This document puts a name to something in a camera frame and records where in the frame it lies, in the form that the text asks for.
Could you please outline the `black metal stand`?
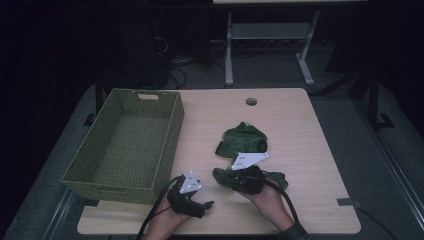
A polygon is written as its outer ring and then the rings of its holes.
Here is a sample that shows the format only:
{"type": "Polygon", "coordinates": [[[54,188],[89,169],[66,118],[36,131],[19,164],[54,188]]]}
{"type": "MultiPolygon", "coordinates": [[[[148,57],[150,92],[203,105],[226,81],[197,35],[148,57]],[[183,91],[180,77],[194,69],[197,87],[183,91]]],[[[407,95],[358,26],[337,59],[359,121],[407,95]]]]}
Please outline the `black metal stand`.
{"type": "Polygon", "coordinates": [[[368,121],[375,131],[381,128],[393,128],[394,124],[386,113],[378,112],[379,80],[375,72],[371,73],[368,94],[368,121]]]}

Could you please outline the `person's right hand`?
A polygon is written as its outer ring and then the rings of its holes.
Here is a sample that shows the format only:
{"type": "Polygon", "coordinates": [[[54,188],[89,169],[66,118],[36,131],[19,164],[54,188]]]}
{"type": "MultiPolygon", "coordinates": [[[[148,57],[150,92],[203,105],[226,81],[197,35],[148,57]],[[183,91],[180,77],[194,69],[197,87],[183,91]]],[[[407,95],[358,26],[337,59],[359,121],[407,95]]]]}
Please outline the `person's right hand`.
{"type": "Polygon", "coordinates": [[[294,225],[294,220],[287,212],[281,194],[270,186],[265,186],[259,194],[242,193],[259,211],[259,213],[280,232],[294,225]]]}

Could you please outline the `green woven basket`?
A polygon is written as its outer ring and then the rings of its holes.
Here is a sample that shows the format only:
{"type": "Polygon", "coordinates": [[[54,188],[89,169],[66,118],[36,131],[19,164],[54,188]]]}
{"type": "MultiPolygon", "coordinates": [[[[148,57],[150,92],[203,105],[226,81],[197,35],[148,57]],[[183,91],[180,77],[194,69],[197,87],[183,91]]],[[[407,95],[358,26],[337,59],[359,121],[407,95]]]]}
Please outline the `green woven basket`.
{"type": "Polygon", "coordinates": [[[87,199],[154,203],[170,179],[184,116],[178,92],[113,89],[61,182],[87,199]]]}

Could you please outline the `grey tape strip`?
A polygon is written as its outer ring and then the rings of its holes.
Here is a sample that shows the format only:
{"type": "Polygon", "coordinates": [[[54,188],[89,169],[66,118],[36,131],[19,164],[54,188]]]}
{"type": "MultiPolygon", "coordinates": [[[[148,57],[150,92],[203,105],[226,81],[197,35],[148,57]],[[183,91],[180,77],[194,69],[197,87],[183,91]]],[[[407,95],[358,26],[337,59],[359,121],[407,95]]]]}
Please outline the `grey tape strip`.
{"type": "Polygon", "coordinates": [[[360,209],[362,206],[359,201],[354,201],[351,198],[339,198],[337,199],[339,206],[352,206],[353,208],[360,209]]]}

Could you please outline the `black wristband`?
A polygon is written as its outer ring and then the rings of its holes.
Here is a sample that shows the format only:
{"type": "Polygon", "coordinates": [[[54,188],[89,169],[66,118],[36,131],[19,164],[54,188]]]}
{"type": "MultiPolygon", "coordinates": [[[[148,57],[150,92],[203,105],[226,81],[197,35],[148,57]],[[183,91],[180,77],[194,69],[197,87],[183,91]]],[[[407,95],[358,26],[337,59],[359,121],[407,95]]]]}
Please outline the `black wristband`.
{"type": "Polygon", "coordinates": [[[279,232],[276,237],[278,240],[312,240],[311,235],[299,222],[295,222],[288,229],[279,232]]]}

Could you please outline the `grey metal stand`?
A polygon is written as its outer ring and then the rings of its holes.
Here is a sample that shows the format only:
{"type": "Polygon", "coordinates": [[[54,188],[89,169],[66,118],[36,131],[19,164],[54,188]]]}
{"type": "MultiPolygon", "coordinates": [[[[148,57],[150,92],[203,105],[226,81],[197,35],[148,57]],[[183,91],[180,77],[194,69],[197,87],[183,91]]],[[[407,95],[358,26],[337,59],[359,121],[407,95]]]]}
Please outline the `grey metal stand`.
{"type": "Polygon", "coordinates": [[[303,40],[304,45],[296,53],[296,61],[308,86],[315,84],[306,57],[320,16],[315,11],[309,22],[301,23],[234,23],[232,13],[227,14],[225,85],[233,86],[232,42],[234,40],[303,40]]]}

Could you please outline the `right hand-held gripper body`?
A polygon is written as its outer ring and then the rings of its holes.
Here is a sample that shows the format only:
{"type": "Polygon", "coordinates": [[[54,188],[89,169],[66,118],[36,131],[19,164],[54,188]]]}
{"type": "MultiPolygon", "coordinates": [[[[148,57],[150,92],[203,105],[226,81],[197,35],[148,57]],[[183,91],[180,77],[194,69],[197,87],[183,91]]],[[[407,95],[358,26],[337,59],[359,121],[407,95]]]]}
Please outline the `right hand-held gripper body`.
{"type": "Polygon", "coordinates": [[[258,163],[269,157],[264,153],[239,153],[230,167],[231,188],[245,194],[258,194],[262,191],[265,176],[258,163]]]}

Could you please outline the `person's left hand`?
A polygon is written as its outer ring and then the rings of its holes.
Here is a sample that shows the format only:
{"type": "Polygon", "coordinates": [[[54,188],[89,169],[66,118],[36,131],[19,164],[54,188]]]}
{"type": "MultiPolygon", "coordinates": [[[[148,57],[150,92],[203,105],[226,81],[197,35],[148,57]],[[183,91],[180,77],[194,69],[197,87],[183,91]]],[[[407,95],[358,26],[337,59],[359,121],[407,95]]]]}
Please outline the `person's left hand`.
{"type": "Polygon", "coordinates": [[[174,231],[183,223],[190,219],[189,215],[176,213],[171,207],[167,199],[162,199],[155,216],[149,222],[146,234],[162,233],[173,234],[174,231]]]}

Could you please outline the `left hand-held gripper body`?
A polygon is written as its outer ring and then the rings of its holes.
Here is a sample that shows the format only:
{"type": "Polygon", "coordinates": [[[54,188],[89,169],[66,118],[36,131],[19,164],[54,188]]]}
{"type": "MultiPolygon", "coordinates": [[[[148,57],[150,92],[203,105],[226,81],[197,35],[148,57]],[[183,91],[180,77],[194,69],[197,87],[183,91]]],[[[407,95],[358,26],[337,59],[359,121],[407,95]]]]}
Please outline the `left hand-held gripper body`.
{"type": "Polygon", "coordinates": [[[193,171],[190,171],[187,175],[178,176],[176,183],[167,194],[167,200],[172,210],[176,213],[202,218],[206,206],[192,200],[194,194],[201,188],[202,185],[193,171]]]}

